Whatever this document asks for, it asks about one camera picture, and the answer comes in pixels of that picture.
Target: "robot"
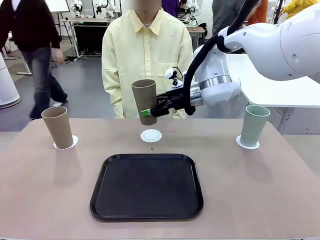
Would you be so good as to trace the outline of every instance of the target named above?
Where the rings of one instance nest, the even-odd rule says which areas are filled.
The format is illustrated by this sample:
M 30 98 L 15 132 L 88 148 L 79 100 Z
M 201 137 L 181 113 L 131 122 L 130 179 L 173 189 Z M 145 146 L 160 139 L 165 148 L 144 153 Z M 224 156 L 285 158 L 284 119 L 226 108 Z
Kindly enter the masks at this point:
M 80 18 L 81 12 L 83 10 L 82 1 L 81 0 L 72 0 L 72 1 L 73 1 L 73 3 L 70 7 L 74 11 L 75 17 Z
M 190 21 L 196 21 L 196 12 L 199 11 L 198 0 L 187 0 L 186 7 L 190 11 Z
M 320 3 L 281 24 L 256 23 L 238 30 L 257 1 L 246 0 L 231 26 L 215 33 L 196 49 L 183 85 L 158 95 L 156 106 L 143 110 L 142 114 L 160 117 L 174 108 L 193 115 L 198 106 L 214 106 L 238 96 L 241 81 L 231 79 L 226 53 L 241 48 L 256 70 L 270 81 L 288 81 L 318 73 Z
M 95 5 L 96 8 L 96 14 L 101 14 L 102 13 L 102 8 L 104 8 L 108 14 L 108 18 L 114 19 L 115 14 L 114 11 L 116 10 L 115 5 L 112 3 L 112 0 L 99 0 L 99 3 Z

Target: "beige table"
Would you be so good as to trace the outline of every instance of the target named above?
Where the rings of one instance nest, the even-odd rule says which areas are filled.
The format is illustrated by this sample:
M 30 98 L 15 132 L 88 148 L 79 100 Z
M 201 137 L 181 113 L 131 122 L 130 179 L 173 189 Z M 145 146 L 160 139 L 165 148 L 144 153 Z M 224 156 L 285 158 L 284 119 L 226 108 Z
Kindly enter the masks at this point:
M 75 148 L 57 151 L 42 120 L 0 159 L 0 235 L 35 240 L 320 236 L 320 182 L 268 123 L 261 147 L 239 147 L 239 119 L 159 120 L 144 143 L 138 120 L 71 119 Z M 186 222 L 104 223 L 89 202 L 104 160 L 119 153 L 179 153 L 197 166 L 204 207 Z
M 204 34 L 206 31 L 203 29 L 203 27 L 200 27 L 200 26 L 188 26 L 186 29 L 188 29 L 188 32 L 191 36 L 192 48 L 193 48 L 193 51 L 195 51 L 199 45 L 200 35 Z

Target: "shirt collar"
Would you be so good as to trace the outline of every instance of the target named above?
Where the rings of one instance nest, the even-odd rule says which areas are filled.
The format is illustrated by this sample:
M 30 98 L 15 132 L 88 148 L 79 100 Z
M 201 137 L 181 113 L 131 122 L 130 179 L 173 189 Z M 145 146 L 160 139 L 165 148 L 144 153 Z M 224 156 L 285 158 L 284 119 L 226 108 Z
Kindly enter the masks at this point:
M 138 17 L 138 15 L 134 10 L 131 10 L 129 14 L 133 24 L 133 29 L 135 33 L 137 33 L 138 31 L 140 31 L 140 29 L 144 27 L 144 24 L 141 22 L 140 18 Z M 155 19 L 153 20 L 151 26 L 149 27 L 149 29 L 157 36 L 159 36 L 163 19 L 164 19 L 164 10 L 161 9 L 158 11 L 157 15 L 155 16 Z

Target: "person in purple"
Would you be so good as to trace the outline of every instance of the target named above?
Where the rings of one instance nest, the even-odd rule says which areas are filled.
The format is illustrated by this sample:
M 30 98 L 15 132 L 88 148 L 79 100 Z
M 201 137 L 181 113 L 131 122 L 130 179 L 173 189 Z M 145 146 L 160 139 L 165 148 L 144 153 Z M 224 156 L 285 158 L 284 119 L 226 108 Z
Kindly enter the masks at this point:
M 162 8 L 176 18 L 179 13 L 179 0 L 162 0 Z

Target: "person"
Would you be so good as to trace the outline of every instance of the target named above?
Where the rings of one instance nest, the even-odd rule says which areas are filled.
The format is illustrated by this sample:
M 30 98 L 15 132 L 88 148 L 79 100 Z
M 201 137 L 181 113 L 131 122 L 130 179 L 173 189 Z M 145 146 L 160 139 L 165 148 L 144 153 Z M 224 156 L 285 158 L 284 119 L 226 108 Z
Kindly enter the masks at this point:
M 248 26 L 257 23 L 266 23 L 268 14 L 268 0 L 260 0 L 252 17 L 248 19 Z
M 302 10 L 317 4 L 318 0 L 293 0 L 291 3 L 286 6 L 282 12 L 281 15 L 287 13 L 288 16 L 286 17 L 286 20 L 289 18 L 292 18 L 294 15 L 300 13 Z
M 187 0 L 180 0 L 179 12 L 184 12 L 186 7 L 187 7 Z
M 179 13 L 177 15 L 178 19 L 185 19 L 186 18 L 186 7 L 187 7 L 187 0 L 180 0 Z
M 245 0 L 213 0 L 212 34 L 214 35 L 216 32 L 230 26 L 237 18 L 244 3 Z M 252 17 L 259 5 L 260 3 L 258 2 L 247 17 L 248 19 Z
M 162 9 L 173 17 L 179 13 L 179 0 L 162 0 Z
M 50 98 L 58 102 L 56 106 L 68 101 L 68 95 L 51 73 L 52 52 L 54 60 L 60 64 L 64 62 L 64 55 L 45 0 L 4 0 L 0 6 L 0 49 L 10 31 L 32 72 L 35 85 L 35 104 L 29 117 L 40 119 L 42 111 L 49 108 Z
M 132 83 L 156 82 L 157 94 L 172 87 L 166 70 L 187 71 L 193 60 L 190 34 L 184 24 L 161 8 L 161 0 L 136 0 L 134 10 L 114 20 L 102 41 L 102 79 L 116 118 L 138 118 Z M 167 118 L 183 119 L 184 110 Z

